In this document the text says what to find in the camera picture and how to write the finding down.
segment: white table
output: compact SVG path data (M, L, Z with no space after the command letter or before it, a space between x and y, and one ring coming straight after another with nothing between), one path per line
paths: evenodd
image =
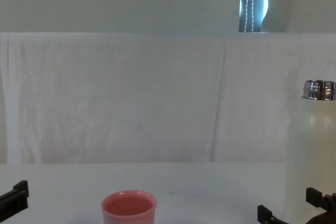
M281 217L284 164L0 165L0 194L29 183L29 208L7 224L99 224L100 203L125 189L152 192L156 224L256 224L263 204Z

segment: black clamp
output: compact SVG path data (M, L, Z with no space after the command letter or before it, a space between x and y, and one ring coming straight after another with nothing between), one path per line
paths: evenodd
M28 208L28 181L22 180L13 190L0 196L0 222Z
M320 207L327 212L333 210L330 202L322 196L322 193L312 187L306 189L306 202L317 208ZM258 206L258 222L261 224L287 224L275 218L272 212L263 205Z

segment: white wall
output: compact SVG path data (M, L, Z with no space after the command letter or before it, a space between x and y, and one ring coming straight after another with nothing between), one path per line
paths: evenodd
M0 31L221 35L238 32L239 0L0 0Z
M334 0L269 0L264 31L336 32Z

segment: metal bottle cap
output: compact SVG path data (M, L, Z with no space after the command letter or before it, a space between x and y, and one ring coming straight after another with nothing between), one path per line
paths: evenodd
M303 98L311 100L336 100L336 82L309 80L303 88Z

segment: cup rim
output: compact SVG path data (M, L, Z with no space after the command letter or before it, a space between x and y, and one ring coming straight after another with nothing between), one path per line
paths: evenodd
M110 200L110 198L114 197L114 196L117 196L117 195L134 195L134 194L140 194L142 195L143 198L146 198L148 199L152 204L153 206L148 209L147 211L145 212L141 212L140 214L136 214L136 215L116 215L116 214L113 214L111 212L108 212L105 208L104 208L104 204ZM142 217L144 215L146 215L148 212L150 211L153 211L156 206L157 206L157 200L155 198L155 196L147 191L141 191L141 190L124 190L124 191L118 191L116 193L113 193L113 194L110 194L109 196L107 196L101 203L101 209L102 211L104 212L104 214L106 214L107 216L111 217L111 218L114 218L114 219L133 219L133 218L138 218L138 217Z

